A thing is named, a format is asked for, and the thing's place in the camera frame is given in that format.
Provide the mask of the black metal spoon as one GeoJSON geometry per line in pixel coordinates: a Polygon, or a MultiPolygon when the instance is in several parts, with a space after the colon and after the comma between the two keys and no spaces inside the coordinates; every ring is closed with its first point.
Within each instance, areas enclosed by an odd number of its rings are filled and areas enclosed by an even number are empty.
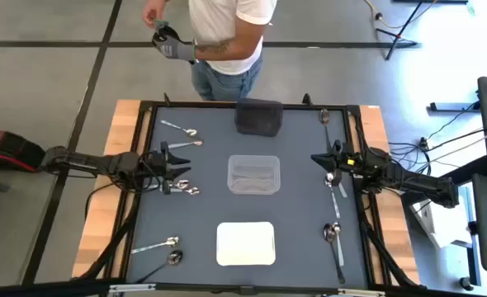
{"type": "Polygon", "coordinates": [[[151,276],[153,276],[155,273],[161,271],[163,268],[166,268],[168,266],[177,266],[181,260],[183,259],[183,251],[182,250],[174,250],[170,252],[166,258],[165,263],[161,264],[157,268],[153,269],[152,271],[148,272],[146,275],[142,276],[139,278],[135,284],[142,284],[146,282],[151,276]]]}
{"type": "Polygon", "coordinates": [[[324,239],[329,243],[332,253],[333,253],[333,259],[335,262],[335,267],[336,267],[336,272],[338,276],[338,282],[340,284],[345,283],[345,277],[341,268],[341,265],[339,263],[339,254],[338,254],[338,245],[337,245],[337,239],[338,239],[338,232],[340,231],[340,228],[338,227],[337,224],[326,224],[323,228],[323,233],[324,233],[324,239]]]}
{"type": "Polygon", "coordinates": [[[331,143],[330,143],[329,131],[328,131],[329,111],[327,109],[322,109],[320,111],[319,120],[324,127],[326,149],[329,152],[331,150],[331,143]]]}

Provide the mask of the white plastic tray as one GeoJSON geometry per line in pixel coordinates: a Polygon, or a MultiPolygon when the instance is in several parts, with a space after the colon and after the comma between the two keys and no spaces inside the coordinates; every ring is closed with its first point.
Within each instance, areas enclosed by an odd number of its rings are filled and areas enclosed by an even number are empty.
{"type": "Polygon", "coordinates": [[[270,222],[224,222],[216,230],[220,266],[270,266],[276,261],[275,229],[270,222]]]}

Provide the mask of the black tripod stand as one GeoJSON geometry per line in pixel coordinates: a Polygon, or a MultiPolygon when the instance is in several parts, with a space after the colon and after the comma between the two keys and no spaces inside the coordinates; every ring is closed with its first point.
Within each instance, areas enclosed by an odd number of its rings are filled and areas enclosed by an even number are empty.
{"type": "MultiPolygon", "coordinates": [[[[385,56],[385,61],[390,61],[393,53],[395,52],[395,50],[397,49],[397,45],[400,43],[400,41],[403,41],[404,40],[404,37],[402,36],[405,29],[408,27],[408,25],[410,25],[412,22],[413,22],[413,19],[416,17],[416,15],[418,14],[418,10],[419,8],[423,5],[423,2],[424,0],[419,0],[418,4],[416,5],[415,9],[411,12],[411,14],[409,15],[408,19],[406,20],[406,22],[400,26],[399,28],[390,28],[390,26],[387,26],[385,25],[388,29],[400,29],[397,33],[394,33],[394,32],[390,32],[388,30],[384,30],[384,29],[381,29],[381,28],[376,28],[375,31],[376,33],[381,33],[383,35],[386,35],[390,38],[392,38],[392,42],[390,44],[390,48],[385,56]]],[[[381,21],[383,22],[383,16],[381,13],[377,13],[376,16],[375,16],[376,20],[377,21],[381,21]]],[[[414,46],[414,45],[417,45],[418,43],[416,41],[411,41],[411,40],[404,40],[405,41],[405,44],[407,46],[414,46]]]]}

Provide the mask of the dark grey table mat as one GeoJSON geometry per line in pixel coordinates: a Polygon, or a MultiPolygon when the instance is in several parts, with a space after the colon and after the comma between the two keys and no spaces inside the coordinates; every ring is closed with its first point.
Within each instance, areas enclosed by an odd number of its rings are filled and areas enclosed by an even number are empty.
{"type": "MultiPolygon", "coordinates": [[[[235,113],[221,108],[169,108],[157,111],[152,145],[202,139],[202,146],[177,148],[175,154],[191,162],[185,178],[200,190],[164,195],[154,191],[140,199],[133,245],[135,248],[179,237],[175,247],[158,247],[130,259],[127,278],[137,281],[165,263],[174,250],[183,251],[177,266],[168,266],[147,281],[176,285],[250,285],[256,287],[336,288],[338,278],[326,224],[339,222],[348,288],[367,286],[366,265],[357,222],[352,179],[342,179],[348,198],[334,190],[340,211],[336,218],[325,172],[311,160],[326,149],[324,127],[317,111],[288,110],[273,138],[240,134],[235,113]],[[197,130],[196,137],[160,123],[169,121],[197,130]],[[277,156],[281,188],[272,195],[237,195],[227,186],[231,155],[277,156]],[[276,261],[270,266],[220,266],[216,261],[216,230],[224,222],[270,222],[275,229],[276,261]]],[[[329,139],[344,140],[343,115],[332,111],[329,139]]]]}

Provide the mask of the black table frame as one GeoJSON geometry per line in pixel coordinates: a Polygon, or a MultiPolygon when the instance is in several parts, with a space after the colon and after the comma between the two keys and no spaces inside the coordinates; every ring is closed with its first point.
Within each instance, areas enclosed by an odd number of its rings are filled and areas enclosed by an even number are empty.
{"type": "Polygon", "coordinates": [[[111,190],[113,266],[146,290],[402,297],[424,292],[399,196],[411,176],[377,160],[388,143],[377,106],[303,102],[133,101],[116,105],[108,154],[135,165],[161,152],[185,160],[170,191],[111,190]]]}

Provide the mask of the person's gloved hand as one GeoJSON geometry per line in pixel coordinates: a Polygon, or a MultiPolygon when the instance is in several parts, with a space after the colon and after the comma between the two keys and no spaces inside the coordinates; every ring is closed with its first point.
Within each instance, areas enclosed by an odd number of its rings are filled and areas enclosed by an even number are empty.
{"type": "Polygon", "coordinates": [[[158,26],[152,37],[152,45],[166,58],[196,62],[195,45],[183,42],[178,33],[168,25],[158,26]]]}

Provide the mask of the clear plastic container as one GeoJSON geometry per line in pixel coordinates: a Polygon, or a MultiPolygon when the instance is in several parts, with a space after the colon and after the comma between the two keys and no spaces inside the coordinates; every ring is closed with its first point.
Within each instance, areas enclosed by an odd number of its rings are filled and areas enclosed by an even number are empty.
{"type": "Polygon", "coordinates": [[[277,156],[231,155],[227,186],[237,195],[272,195],[281,188],[281,165],[277,156]]]}

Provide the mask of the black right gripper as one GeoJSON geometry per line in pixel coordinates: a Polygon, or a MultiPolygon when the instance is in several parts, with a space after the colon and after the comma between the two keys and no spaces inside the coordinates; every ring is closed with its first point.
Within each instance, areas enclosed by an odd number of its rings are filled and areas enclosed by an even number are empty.
{"type": "Polygon", "coordinates": [[[353,146],[335,140],[332,153],[312,154],[310,158],[321,166],[326,172],[333,174],[332,185],[337,186],[343,177],[343,173],[362,174],[364,161],[359,152],[355,152],[353,146]]]}

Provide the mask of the red and black device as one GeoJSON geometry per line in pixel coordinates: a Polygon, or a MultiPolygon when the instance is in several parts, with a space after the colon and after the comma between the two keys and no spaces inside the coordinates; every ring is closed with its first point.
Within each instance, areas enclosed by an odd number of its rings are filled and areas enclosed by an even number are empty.
{"type": "Polygon", "coordinates": [[[38,172],[44,149],[19,134],[0,130],[0,169],[38,172]]]}

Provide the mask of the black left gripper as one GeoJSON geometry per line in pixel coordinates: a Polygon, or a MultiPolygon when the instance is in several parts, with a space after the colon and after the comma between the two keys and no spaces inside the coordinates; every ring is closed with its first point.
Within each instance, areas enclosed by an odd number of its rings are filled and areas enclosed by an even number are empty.
{"type": "Polygon", "coordinates": [[[168,148],[168,143],[162,141],[160,143],[160,150],[153,150],[146,153],[146,167],[153,177],[157,177],[159,181],[159,189],[165,195],[170,194],[170,180],[175,180],[183,173],[191,170],[190,167],[175,167],[169,168],[171,165],[183,165],[191,161],[185,158],[179,158],[173,155],[168,148]]]}

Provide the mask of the black plastic container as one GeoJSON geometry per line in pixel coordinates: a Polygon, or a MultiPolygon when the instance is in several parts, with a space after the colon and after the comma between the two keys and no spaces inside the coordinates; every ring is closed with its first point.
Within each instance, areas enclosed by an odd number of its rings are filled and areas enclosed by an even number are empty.
{"type": "Polygon", "coordinates": [[[281,129],[284,106],[279,101],[247,98],[238,101],[234,123],[240,134],[275,137],[281,129]]]}

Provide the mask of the white box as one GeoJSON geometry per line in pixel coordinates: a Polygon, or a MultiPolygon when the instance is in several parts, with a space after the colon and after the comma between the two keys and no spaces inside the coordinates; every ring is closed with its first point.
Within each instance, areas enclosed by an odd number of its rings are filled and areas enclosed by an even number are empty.
{"type": "Polygon", "coordinates": [[[472,244],[468,229],[469,188],[460,186],[458,194],[459,205],[451,209],[434,204],[430,200],[409,207],[414,218],[419,222],[429,241],[437,250],[451,244],[460,244],[464,248],[472,244]]]}

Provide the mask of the person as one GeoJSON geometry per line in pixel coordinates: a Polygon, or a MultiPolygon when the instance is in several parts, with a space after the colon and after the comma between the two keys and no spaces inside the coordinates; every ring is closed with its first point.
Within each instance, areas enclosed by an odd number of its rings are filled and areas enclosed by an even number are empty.
{"type": "Polygon", "coordinates": [[[248,96],[262,67],[277,0],[187,0],[196,62],[191,83],[205,101],[248,96]]]}

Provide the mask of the black floor stand bar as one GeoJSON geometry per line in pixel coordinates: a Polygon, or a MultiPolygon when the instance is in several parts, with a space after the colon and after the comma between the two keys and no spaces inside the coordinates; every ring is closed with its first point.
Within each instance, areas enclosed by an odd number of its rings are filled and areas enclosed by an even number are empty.
{"type": "Polygon", "coordinates": [[[431,102],[428,109],[432,112],[480,112],[480,102],[431,102]]]}

